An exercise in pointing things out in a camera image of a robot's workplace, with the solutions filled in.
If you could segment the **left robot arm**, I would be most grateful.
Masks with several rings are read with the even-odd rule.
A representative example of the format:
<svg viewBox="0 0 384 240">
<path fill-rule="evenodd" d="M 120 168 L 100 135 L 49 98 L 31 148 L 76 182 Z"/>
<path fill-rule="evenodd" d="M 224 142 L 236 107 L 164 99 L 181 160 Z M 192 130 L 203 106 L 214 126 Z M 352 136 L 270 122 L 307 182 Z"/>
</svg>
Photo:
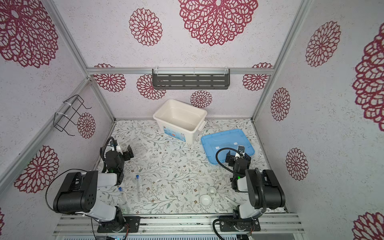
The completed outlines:
<svg viewBox="0 0 384 240">
<path fill-rule="evenodd" d="M 53 204 L 49 209 L 64 215 L 82 215 L 98 224 L 93 233 L 136 233 L 139 230 L 139 217 L 125 217 L 121 207 L 110 206 L 97 196 L 103 187 L 119 188 L 124 179 L 125 162 L 134 158 L 130 145 L 120 145 L 109 137 L 100 148 L 103 169 L 84 171 L 70 169 L 64 172 L 65 178 Z"/>
</svg>

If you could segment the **blue-capped test tube left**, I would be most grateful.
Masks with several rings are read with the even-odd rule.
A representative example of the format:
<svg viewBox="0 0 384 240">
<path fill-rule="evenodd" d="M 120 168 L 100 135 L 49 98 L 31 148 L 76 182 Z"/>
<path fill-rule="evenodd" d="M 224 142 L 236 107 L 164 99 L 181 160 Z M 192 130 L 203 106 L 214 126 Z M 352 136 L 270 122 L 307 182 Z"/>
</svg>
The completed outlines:
<svg viewBox="0 0 384 240">
<path fill-rule="evenodd" d="M 126 191 L 122 187 L 118 187 L 118 190 L 120 192 L 121 196 L 121 208 L 123 213 L 129 214 L 130 213 L 130 208 L 129 208 L 129 201 L 128 201 L 128 195 Z"/>
</svg>

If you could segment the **blue-capped test tube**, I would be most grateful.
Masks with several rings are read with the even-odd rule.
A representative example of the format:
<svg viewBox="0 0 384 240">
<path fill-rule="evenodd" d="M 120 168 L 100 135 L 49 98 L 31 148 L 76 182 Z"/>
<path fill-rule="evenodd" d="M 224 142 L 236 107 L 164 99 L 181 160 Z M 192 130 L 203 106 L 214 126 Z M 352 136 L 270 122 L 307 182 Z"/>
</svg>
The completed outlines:
<svg viewBox="0 0 384 240">
<path fill-rule="evenodd" d="M 141 177 L 140 175 L 136 175 L 136 185 L 137 185 L 137 198 L 138 198 L 138 203 L 141 202 Z"/>
<path fill-rule="evenodd" d="M 126 191 L 122 187 L 118 187 L 118 190 L 120 192 L 121 196 L 121 208 L 123 213 L 129 214 L 130 213 L 130 208 L 129 208 L 129 201 L 128 201 L 128 195 Z"/>
</svg>

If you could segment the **dark grey wall shelf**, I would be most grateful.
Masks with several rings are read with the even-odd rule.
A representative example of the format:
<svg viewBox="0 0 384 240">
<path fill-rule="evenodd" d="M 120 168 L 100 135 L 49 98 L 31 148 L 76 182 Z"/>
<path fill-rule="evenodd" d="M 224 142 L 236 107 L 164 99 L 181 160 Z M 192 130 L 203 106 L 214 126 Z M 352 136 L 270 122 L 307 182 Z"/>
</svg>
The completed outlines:
<svg viewBox="0 0 384 240">
<path fill-rule="evenodd" d="M 156 90 L 227 90 L 230 70 L 191 71 L 152 70 L 152 85 Z"/>
</svg>

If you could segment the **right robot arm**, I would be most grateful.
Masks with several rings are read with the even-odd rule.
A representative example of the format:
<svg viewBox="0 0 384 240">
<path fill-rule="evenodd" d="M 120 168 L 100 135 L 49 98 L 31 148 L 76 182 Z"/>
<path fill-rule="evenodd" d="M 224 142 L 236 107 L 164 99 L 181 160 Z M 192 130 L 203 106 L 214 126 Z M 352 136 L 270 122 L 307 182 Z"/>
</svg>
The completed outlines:
<svg viewBox="0 0 384 240">
<path fill-rule="evenodd" d="M 247 193 L 249 200 L 236 206 L 232 217 L 221 216 L 212 223 L 216 236 L 224 238 L 216 229 L 220 224 L 221 231 L 231 230 L 250 234 L 261 230 L 259 218 L 270 210 L 285 206 L 286 197 L 284 191 L 272 170 L 251 169 L 251 157 L 245 152 L 245 147 L 237 150 L 221 148 L 216 152 L 217 163 L 225 170 L 233 174 L 230 178 L 232 188 L 237 193 Z"/>
</svg>

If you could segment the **white plastic storage bin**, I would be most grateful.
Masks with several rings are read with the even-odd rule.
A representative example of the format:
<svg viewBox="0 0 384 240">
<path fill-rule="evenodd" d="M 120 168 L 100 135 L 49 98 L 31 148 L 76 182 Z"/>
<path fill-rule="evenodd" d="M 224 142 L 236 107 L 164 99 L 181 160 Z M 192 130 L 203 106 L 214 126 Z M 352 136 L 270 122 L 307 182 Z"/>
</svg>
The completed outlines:
<svg viewBox="0 0 384 240">
<path fill-rule="evenodd" d="M 167 100 L 154 114 L 162 133 L 193 144 L 207 124 L 208 112 L 177 100 Z"/>
</svg>

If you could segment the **blue-capped test tube right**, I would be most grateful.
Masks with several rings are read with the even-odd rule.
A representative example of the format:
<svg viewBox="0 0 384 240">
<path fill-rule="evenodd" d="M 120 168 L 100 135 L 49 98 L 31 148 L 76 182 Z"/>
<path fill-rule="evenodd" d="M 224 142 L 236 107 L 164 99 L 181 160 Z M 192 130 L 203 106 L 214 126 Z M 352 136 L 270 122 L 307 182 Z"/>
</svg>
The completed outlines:
<svg viewBox="0 0 384 240">
<path fill-rule="evenodd" d="M 137 198 L 138 198 L 138 203 L 141 202 L 141 177 L 140 175 L 136 175 L 136 185 L 137 185 Z"/>
</svg>

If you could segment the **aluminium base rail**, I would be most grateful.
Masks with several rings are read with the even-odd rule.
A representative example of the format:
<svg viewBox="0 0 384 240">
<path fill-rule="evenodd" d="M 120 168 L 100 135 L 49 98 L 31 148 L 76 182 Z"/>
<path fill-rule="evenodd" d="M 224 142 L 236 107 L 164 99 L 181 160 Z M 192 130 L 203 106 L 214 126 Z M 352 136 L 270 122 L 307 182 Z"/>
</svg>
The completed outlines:
<svg viewBox="0 0 384 240">
<path fill-rule="evenodd" d="M 121 235 L 303 234 L 297 214 L 267 213 L 250 223 L 235 223 L 230 214 L 126 215 L 130 227 Z M 63 215 L 53 236 L 105 236 L 108 232 L 88 217 Z"/>
</svg>

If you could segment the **blue plastic bin lid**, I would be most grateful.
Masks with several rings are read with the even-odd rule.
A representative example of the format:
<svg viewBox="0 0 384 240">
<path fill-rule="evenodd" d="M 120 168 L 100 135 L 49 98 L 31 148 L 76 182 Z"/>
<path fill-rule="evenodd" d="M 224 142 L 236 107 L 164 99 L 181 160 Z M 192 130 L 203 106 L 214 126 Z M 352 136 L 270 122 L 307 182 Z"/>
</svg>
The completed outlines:
<svg viewBox="0 0 384 240">
<path fill-rule="evenodd" d="M 208 161 L 217 165 L 216 153 L 222 148 L 231 148 L 238 150 L 239 146 L 245 147 L 245 153 L 249 156 L 255 154 L 255 150 L 246 137 L 245 133 L 240 129 L 228 130 L 215 134 L 203 136 L 201 143 L 206 153 Z"/>
</svg>

